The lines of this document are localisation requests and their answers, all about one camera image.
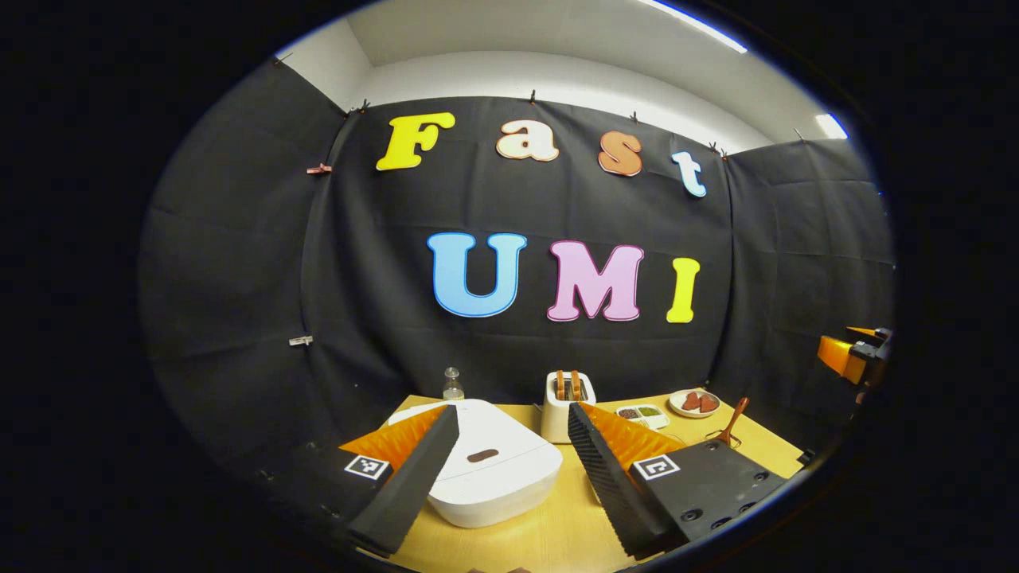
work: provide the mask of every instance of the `white toaster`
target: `white toaster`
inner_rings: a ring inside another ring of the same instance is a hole
[[[564,400],[556,396],[556,386],[559,373],[562,374],[567,389]],[[594,387],[591,380],[583,372],[577,372],[580,377],[581,395],[572,396],[570,388],[573,387],[573,372],[570,370],[558,370],[549,372],[545,377],[545,404],[541,407],[541,437],[552,444],[572,444],[569,433],[570,404],[572,402],[586,402],[596,404]]]

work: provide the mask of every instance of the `black fabric backdrop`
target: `black fabric backdrop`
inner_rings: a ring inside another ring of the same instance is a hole
[[[894,245],[866,166],[845,140],[732,155],[733,292],[710,388],[817,450],[861,389],[816,358],[821,335],[894,328]]]
[[[447,111],[422,163],[377,171],[396,116]],[[499,126],[536,119],[551,162],[497,154]],[[599,140],[636,136],[644,168],[604,172]],[[702,199],[671,155],[701,165]],[[307,167],[325,161],[330,175]],[[468,287],[494,285],[489,235],[528,239],[513,306],[489,318],[442,309],[435,232],[475,237]],[[553,322],[548,248],[584,242],[600,269],[618,245],[645,252],[640,317]],[[285,65],[223,98],[167,166],[143,237],[140,294],[153,368],[181,421],[226,465],[250,468],[311,439],[378,427],[408,394],[438,396],[457,366],[469,397],[541,402],[544,375],[579,369],[599,400],[712,380],[727,401],[801,447],[855,393],[815,358],[821,333],[890,325],[891,244],[880,201],[845,142],[772,146],[729,161],[662,129],[586,108],[444,98],[342,113]],[[665,321],[676,273],[696,259],[687,324]],[[310,347],[287,340],[311,334]]]

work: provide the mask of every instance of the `screw hole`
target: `screw hole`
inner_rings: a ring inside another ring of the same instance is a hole
[[[698,510],[690,510],[687,513],[685,513],[685,514],[683,514],[683,515],[680,516],[680,521],[693,521],[693,520],[699,518],[702,515],[704,515],[704,512],[702,512],[699,509]]]

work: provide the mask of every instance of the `yellow letter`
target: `yellow letter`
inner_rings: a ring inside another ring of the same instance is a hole
[[[425,123],[437,123],[448,129],[457,122],[457,118],[448,111],[442,113],[426,113],[424,115],[405,115],[394,117],[389,122],[392,125],[392,137],[389,138],[389,149],[385,157],[379,159],[375,168],[379,171],[387,169],[408,169],[421,164],[421,156],[415,155],[414,147],[421,144],[421,151],[428,151],[439,139],[439,131],[435,125],[421,128]]]
[[[693,259],[673,259],[673,268],[676,269],[676,296],[665,320],[690,322],[694,319],[694,310],[690,308],[694,299],[694,277],[700,270],[700,263]]]
[[[519,134],[521,129],[526,134]],[[495,150],[502,157],[509,159],[526,159],[533,157],[538,161],[551,161],[559,156],[559,150],[552,144],[552,128],[541,121],[518,119],[502,125],[503,134],[495,143]]]

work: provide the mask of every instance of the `spatula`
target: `spatula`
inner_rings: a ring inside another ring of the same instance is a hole
[[[729,421],[729,425],[726,426],[726,429],[721,430],[721,433],[715,439],[725,441],[726,446],[730,448],[733,447],[733,426],[736,425],[736,418],[739,418],[740,414],[747,409],[747,404],[750,404],[750,399],[746,397],[740,399],[740,402],[736,405],[736,410],[733,411],[733,419]]]

